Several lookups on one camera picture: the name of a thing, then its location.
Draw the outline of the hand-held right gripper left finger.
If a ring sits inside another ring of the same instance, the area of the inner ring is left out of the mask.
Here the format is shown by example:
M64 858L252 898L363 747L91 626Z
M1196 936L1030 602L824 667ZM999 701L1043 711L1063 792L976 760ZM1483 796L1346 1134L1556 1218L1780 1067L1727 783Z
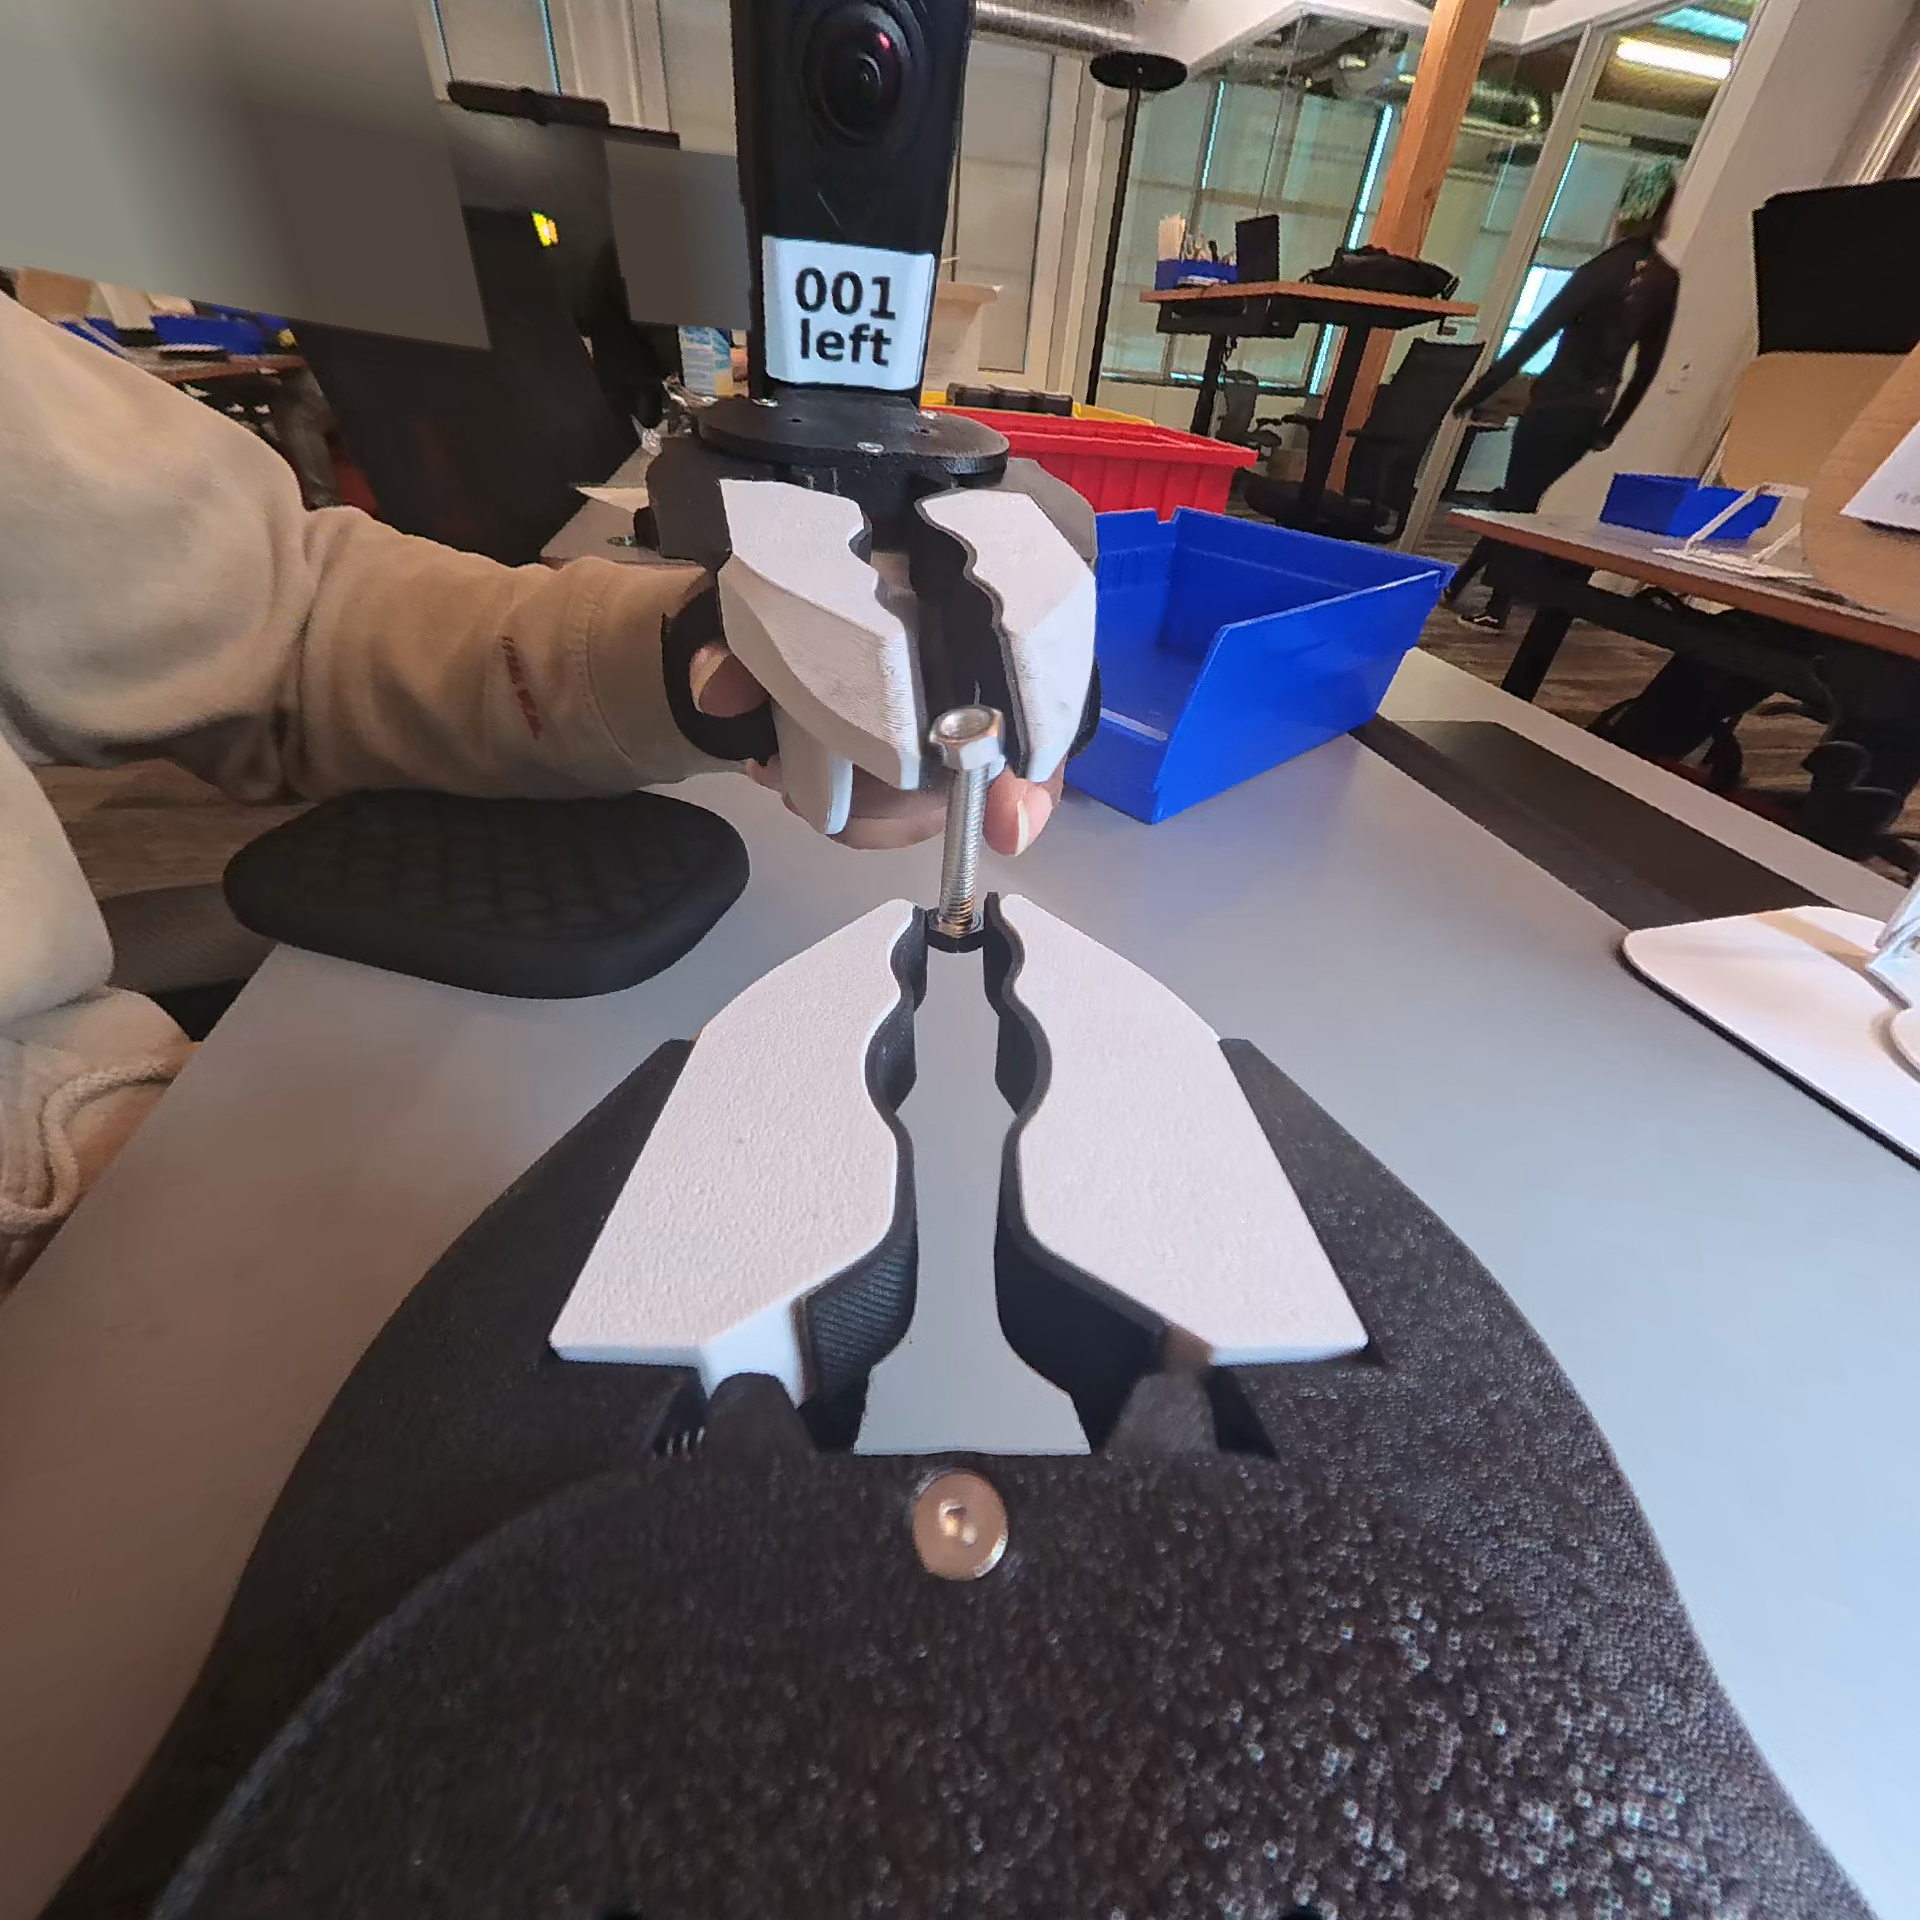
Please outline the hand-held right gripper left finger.
M839 1394L913 1314L924 914L890 900L754 981L692 1043L554 1325L566 1359Z

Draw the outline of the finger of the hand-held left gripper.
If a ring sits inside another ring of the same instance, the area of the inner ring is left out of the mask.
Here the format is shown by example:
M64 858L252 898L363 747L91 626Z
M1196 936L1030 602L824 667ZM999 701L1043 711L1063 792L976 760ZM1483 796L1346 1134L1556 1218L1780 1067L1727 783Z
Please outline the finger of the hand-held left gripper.
M775 707L787 792L834 839L854 775L922 790L927 711L914 615L871 563L871 526L839 494L721 483L729 557L718 571L729 651Z
M929 712L986 704L1030 782L1054 779L1097 698L1097 580L1043 500L961 487L916 503L914 591Z

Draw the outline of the blue plastic bin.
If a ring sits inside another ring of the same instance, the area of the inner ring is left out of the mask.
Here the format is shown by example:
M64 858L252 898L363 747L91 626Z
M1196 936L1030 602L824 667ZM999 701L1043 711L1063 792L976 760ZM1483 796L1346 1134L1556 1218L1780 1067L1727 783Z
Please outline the blue plastic bin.
M1768 487L1620 470L1601 504L1601 522L1682 544L1739 544L1762 533L1778 504Z
M1095 519L1097 728L1068 783L1142 822L1376 715L1451 567L1264 519Z

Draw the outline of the thin steel screw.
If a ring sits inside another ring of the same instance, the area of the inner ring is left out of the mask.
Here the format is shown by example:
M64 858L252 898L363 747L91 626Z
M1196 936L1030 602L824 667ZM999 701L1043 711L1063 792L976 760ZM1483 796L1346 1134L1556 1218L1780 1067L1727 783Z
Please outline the thin steel screw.
M986 836L986 808L994 767L954 773L945 821L945 867L940 900L929 917L929 936L950 950L967 949L980 931L979 859Z

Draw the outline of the person's left forearm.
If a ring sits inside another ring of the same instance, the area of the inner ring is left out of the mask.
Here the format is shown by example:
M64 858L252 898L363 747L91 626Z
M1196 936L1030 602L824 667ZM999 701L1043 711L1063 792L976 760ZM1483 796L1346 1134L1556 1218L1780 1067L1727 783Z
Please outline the person's left forearm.
M358 510L3 302L4 741L234 800L627 792L718 771L665 699L691 567L505 567Z

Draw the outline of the person's left hand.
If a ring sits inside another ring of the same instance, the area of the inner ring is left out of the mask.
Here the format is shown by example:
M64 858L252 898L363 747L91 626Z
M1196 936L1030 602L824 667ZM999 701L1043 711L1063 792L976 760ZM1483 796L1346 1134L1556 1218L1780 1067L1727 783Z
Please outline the person's left hand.
M779 760L772 701L727 647L718 590L697 580L663 621L663 685L684 739L721 760L742 760L751 776L783 796L791 811ZM1059 805L1065 775L1034 783L1012 773L994 776L984 811L987 845L1016 858L1043 832ZM849 819L834 839L849 848L907 848L943 836L946 786L900 790L876 775L856 773Z

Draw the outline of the red plastic bin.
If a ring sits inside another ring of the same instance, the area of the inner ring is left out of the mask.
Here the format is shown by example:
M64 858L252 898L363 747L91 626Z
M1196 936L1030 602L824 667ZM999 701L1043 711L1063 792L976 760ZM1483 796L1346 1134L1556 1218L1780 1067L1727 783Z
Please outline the red plastic bin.
M1225 512L1235 474L1257 452L1161 423L1092 408L1074 416L958 407L1002 432L1018 460L1044 469L1095 512Z

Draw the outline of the black floor lamp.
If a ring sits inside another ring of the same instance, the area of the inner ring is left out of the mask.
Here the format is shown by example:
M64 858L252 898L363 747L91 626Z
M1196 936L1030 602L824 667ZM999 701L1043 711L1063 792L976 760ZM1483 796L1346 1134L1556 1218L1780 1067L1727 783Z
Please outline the black floor lamp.
M1167 93L1186 82L1190 69L1182 59L1143 47L1111 47L1090 62L1095 85L1122 95L1120 156L1116 163L1111 220L1103 275L1095 300L1092 341L1089 351L1086 404L1097 404L1097 386L1105 368L1108 322L1113 311L1113 285L1120 261L1126 202L1135 166L1136 123L1146 95Z

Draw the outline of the black wrist rest pad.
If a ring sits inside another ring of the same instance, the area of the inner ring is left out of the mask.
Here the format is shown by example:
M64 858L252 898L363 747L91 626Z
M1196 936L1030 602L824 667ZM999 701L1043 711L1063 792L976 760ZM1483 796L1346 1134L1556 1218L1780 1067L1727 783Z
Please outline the black wrist rest pad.
M691 952L742 898L724 819L638 790L471 800L363 790L240 848L225 898L256 934L514 998L625 991Z

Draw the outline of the black backpack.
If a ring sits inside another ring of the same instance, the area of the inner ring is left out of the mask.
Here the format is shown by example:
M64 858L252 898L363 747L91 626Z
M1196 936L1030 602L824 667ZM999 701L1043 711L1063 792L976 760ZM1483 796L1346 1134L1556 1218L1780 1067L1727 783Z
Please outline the black backpack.
M1447 267L1403 256L1383 246L1342 246L1331 262L1303 276L1303 284L1322 284L1387 298L1443 300L1457 294L1458 276Z

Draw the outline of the white document stand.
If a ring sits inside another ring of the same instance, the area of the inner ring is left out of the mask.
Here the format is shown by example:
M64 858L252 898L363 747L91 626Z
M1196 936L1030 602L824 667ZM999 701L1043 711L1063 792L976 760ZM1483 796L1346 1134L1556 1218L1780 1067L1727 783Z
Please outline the white document stand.
M1919 1162L1919 886L1887 923L1794 904L1631 931L1623 963Z

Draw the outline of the wooden office desk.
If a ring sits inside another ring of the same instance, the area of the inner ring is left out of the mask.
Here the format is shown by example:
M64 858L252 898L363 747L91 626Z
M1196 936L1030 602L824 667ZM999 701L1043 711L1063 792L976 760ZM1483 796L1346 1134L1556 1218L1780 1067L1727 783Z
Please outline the wooden office desk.
M1490 541L1519 602L1534 607L1503 690L1532 701L1578 621L1713 656L1750 679L1776 677L1836 725L1916 734L1919 632L1810 582L1730 570L1730 551L1676 549L1601 522L1554 515L1451 512Z

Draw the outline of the person's torso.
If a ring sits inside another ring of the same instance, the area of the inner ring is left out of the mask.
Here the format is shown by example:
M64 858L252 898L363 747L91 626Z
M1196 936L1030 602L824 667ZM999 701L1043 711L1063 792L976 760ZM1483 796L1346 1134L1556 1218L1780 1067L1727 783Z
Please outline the person's torso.
M113 944L31 765L3 746L3 1290L134 1138L193 1055Z

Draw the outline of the printed instruction sheet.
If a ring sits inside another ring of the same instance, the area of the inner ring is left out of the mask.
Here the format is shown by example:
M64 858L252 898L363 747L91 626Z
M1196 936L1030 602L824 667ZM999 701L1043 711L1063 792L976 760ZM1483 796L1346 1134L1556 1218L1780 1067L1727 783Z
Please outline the printed instruction sheet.
M1920 424L1914 423L1840 512L1883 533L1919 535L1919 443Z

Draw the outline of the black computer monitor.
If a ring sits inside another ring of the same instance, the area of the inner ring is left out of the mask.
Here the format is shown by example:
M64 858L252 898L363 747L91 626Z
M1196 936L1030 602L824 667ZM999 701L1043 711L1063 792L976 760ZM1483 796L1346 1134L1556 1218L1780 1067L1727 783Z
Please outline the black computer monitor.
M1760 355L1919 343L1914 175L1778 195L1751 215Z

